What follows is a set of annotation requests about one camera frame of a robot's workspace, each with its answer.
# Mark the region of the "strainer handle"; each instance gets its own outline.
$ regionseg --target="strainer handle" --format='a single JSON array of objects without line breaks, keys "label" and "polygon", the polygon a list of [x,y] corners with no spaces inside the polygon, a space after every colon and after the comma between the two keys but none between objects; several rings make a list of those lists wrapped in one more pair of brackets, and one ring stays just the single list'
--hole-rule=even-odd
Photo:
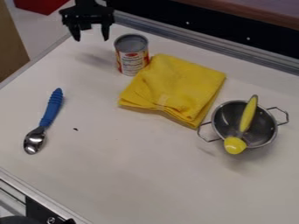
[{"label": "strainer handle", "polygon": [[271,110],[271,109],[278,109],[279,111],[281,111],[283,114],[286,115],[286,121],[285,122],[277,122],[277,126],[280,126],[280,125],[283,125],[283,124],[286,124],[289,122],[289,113],[287,111],[277,108],[277,107],[267,108],[267,110]]},{"label": "strainer handle", "polygon": [[206,124],[211,124],[211,123],[212,123],[212,122],[204,122],[204,123],[200,124],[200,126],[199,126],[199,128],[198,128],[198,136],[199,136],[200,138],[204,139],[207,143],[215,142],[215,141],[218,141],[218,140],[221,139],[220,137],[219,137],[219,138],[214,138],[214,139],[207,139],[205,136],[203,136],[203,135],[200,134],[200,128],[201,128],[202,126],[205,126]]}]

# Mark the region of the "white table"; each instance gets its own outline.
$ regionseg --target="white table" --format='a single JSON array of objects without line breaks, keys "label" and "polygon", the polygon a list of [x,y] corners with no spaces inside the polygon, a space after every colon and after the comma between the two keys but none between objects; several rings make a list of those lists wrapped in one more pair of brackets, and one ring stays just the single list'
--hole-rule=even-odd
[{"label": "white table", "polygon": [[[93,223],[297,222],[299,77],[143,33],[151,54],[227,73],[214,107],[258,94],[289,112],[275,143],[231,157],[192,129],[117,107],[131,78],[117,72],[113,42],[128,32],[142,33],[114,25],[108,42],[98,29],[69,38],[0,91],[0,165]],[[45,148],[28,156],[24,135],[58,87],[64,106]]]}]

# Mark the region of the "metal strainer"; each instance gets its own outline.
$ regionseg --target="metal strainer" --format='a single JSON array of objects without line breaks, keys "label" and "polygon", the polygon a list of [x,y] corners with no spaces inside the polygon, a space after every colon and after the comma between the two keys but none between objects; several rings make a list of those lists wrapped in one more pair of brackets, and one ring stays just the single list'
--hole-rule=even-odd
[{"label": "metal strainer", "polygon": [[[247,101],[228,101],[218,106],[213,114],[212,120],[200,125],[198,135],[206,142],[214,142],[227,137],[235,137],[238,135],[240,119],[242,117]],[[285,122],[277,122],[274,116],[269,112],[277,109],[285,114]],[[280,108],[263,108],[257,107],[254,119],[250,128],[242,137],[247,143],[247,148],[258,148],[272,143],[277,135],[278,126],[289,122],[289,113]],[[200,134],[200,128],[204,125],[211,124],[219,138],[208,139]]]}]

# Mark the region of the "yellow handle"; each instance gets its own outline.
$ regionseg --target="yellow handle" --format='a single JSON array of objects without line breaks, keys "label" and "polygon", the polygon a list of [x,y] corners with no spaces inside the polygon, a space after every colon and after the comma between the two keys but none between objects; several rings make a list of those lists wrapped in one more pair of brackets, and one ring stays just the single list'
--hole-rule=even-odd
[{"label": "yellow handle", "polygon": [[240,132],[245,132],[249,129],[251,121],[254,119],[255,110],[258,104],[258,96],[254,94],[246,105],[240,121]]}]

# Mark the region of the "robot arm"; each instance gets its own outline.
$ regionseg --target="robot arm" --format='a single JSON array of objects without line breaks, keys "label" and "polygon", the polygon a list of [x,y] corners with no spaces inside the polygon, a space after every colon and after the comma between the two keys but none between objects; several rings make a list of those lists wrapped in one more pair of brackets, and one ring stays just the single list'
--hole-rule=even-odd
[{"label": "robot arm", "polygon": [[92,29],[92,24],[101,24],[104,40],[109,39],[110,25],[115,22],[114,9],[99,5],[95,0],[76,0],[75,5],[59,11],[62,23],[80,41],[80,31]]}]

